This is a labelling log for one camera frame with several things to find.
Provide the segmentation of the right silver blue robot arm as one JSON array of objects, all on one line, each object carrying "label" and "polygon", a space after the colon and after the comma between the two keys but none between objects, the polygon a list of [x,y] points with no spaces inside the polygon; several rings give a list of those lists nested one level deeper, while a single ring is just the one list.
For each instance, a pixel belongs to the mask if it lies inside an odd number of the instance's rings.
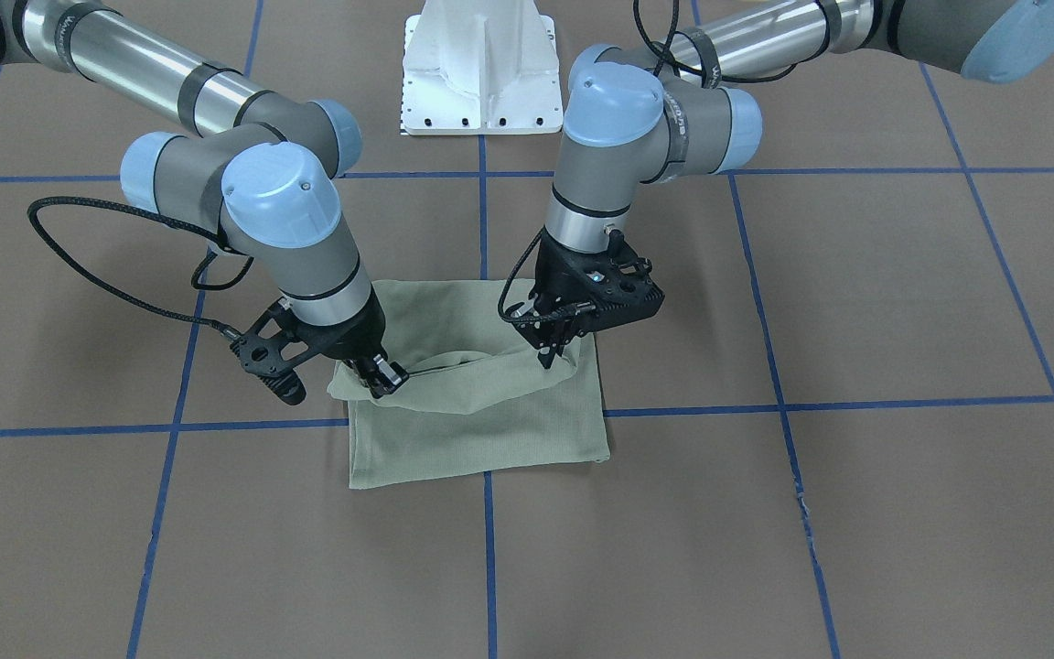
[{"label": "right silver blue robot arm", "polygon": [[338,102],[296,102],[97,1],[0,1],[0,64],[37,63],[113,89],[181,125],[135,139],[117,211],[241,255],[280,297],[238,330],[186,316],[229,342],[242,368],[286,404],[302,402],[298,364],[338,360],[372,396],[407,372],[383,348],[385,317],[333,182],[362,133]]}]

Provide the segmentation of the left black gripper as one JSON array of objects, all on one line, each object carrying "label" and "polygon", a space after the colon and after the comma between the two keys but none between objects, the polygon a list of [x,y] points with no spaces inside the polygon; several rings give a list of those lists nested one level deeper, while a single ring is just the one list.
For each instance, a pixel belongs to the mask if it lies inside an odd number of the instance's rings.
[{"label": "left black gripper", "polygon": [[523,337],[539,350],[538,360],[549,370],[564,355],[565,346],[597,329],[598,282],[589,276],[598,268],[599,254],[570,250],[551,234],[540,234],[535,282],[530,293],[535,316],[557,314],[557,319],[534,321]]}]

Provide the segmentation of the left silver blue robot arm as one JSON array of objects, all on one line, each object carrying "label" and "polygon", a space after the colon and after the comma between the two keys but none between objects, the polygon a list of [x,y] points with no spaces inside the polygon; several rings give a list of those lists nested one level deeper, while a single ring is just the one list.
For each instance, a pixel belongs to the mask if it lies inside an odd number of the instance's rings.
[{"label": "left silver blue robot arm", "polygon": [[624,238],[637,188],[745,166],[764,134],[749,84],[860,49],[1008,83],[1054,53],[1054,1],[769,1],[637,49],[582,51],[530,245],[534,284],[501,318],[549,368],[575,338],[655,316],[664,295]]}]

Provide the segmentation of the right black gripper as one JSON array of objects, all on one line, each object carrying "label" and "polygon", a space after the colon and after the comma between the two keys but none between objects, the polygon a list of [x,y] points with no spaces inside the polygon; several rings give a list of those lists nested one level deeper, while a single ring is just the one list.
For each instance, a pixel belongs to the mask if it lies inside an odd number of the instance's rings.
[{"label": "right black gripper", "polygon": [[371,293],[359,313],[340,324],[304,322],[304,341],[328,358],[347,362],[372,399],[396,392],[409,380],[399,363],[389,362],[382,346],[384,331],[385,317],[376,293]]}]

